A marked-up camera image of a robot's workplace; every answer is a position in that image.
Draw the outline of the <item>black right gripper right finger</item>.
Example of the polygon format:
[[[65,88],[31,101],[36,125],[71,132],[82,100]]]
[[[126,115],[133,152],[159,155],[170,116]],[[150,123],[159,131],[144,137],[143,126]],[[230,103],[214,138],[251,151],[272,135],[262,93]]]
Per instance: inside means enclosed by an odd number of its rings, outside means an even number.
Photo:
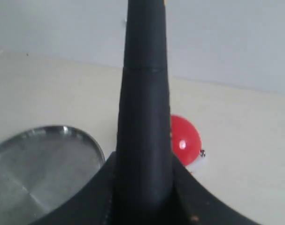
[[[256,225],[205,189],[173,157],[174,187],[183,212],[185,225]]]

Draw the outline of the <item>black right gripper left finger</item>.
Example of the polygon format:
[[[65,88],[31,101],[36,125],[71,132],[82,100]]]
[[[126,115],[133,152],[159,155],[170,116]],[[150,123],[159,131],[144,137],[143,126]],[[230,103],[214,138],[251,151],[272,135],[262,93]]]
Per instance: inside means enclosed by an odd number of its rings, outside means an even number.
[[[70,200],[33,225],[112,225],[116,154]]]

